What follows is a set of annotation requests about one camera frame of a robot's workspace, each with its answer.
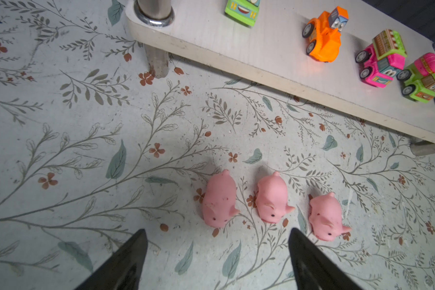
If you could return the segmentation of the pink green toy truck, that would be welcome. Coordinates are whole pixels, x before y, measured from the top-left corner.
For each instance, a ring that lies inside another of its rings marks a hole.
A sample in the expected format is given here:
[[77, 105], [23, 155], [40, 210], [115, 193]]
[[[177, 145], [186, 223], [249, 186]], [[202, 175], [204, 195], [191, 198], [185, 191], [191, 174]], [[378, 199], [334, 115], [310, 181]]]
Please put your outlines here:
[[355, 56], [363, 65], [360, 79], [373, 87], [385, 88], [405, 67], [406, 48], [396, 30], [385, 29], [372, 39], [372, 43]]

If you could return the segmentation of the white two-tier shelf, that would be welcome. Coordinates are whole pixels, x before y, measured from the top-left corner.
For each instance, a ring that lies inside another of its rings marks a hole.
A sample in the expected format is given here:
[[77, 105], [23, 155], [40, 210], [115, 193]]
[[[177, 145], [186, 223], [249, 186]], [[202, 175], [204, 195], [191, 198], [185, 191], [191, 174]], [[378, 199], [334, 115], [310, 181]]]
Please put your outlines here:
[[[363, 1], [264, 1], [254, 27], [225, 15], [225, 1], [172, 1], [174, 20], [144, 22], [140, 1], [124, 12], [132, 37], [145, 45], [296, 95], [412, 137], [435, 151], [435, 105], [406, 99], [398, 82], [375, 88], [360, 79], [355, 55], [384, 29], [397, 30], [409, 62], [432, 50], [431, 41]], [[349, 12], [340, 53], [332, 63], [306, 54], [304, 24], [324, 10]]]

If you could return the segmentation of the green orange mixer truck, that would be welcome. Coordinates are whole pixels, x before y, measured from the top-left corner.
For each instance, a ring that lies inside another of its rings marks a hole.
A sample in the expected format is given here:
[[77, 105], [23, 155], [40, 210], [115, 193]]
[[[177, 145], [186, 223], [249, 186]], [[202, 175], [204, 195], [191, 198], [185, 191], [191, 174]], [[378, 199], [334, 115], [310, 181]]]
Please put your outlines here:
[[225, 13], [247, 26], [253, 27], [259, 14], [260, 0], [228, 0]]

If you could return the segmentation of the green pink mixer truck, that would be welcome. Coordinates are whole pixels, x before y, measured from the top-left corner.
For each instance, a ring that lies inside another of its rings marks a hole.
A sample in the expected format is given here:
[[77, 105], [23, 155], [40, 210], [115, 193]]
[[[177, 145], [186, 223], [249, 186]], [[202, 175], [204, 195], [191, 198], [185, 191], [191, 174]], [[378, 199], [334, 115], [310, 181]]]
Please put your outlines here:
[[415, 102], [428, 103], [435, 98], [435, 54], [426, 53], [399, 72], [401, 93]]

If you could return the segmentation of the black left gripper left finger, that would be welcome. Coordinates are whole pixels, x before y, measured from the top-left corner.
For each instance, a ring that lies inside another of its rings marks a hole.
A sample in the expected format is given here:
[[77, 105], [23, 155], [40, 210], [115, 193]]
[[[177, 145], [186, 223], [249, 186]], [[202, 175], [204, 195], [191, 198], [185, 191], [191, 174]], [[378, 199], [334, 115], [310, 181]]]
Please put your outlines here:
[[137, 290], [148, 248], [144, 229], [137, 231], [76, 290]]

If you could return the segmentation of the pink pig toy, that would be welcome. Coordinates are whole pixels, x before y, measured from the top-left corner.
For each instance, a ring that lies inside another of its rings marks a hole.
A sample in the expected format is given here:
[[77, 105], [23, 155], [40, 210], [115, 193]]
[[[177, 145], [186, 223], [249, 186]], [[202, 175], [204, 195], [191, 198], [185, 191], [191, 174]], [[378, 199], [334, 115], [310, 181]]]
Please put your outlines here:
[[288, 205], [288, 188], [279, 172], [260, 179], [257, 189], [256, 205], [262, 221], [277, 224], [296, 209]]
[[236, 208], [236, 183], [229, 170], [213, 175], [203, 199], [204, 222], [213, 228], [224, 228], [240, 210]]
[[316, 238], [332, 242], [336, 237], [351, 232], [343, 225], [341, 205], [334, 192], [310, 200], [311, 213], [308, 218]]

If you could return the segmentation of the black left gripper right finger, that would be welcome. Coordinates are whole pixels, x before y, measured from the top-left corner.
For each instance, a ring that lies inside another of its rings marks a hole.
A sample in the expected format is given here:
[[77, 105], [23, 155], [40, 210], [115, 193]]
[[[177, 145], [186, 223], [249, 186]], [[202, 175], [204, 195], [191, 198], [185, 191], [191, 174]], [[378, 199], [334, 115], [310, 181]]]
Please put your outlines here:
[[361, 289], [299, 229], [291, 230], [288, 248], [299, 290]]

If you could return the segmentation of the orange toy bulldozer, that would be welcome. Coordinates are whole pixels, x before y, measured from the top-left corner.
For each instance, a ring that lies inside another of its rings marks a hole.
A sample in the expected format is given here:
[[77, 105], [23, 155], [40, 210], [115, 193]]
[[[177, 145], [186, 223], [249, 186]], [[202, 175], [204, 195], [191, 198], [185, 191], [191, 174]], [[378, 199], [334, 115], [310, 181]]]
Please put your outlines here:
[[308, 40], [306, 54], [319, 62], [336, 60], [341, 47], [341, 32], [349, 20], [346, 9], [337, 6], [331, 13], [324, 11], [308, 21], [302, 37]]

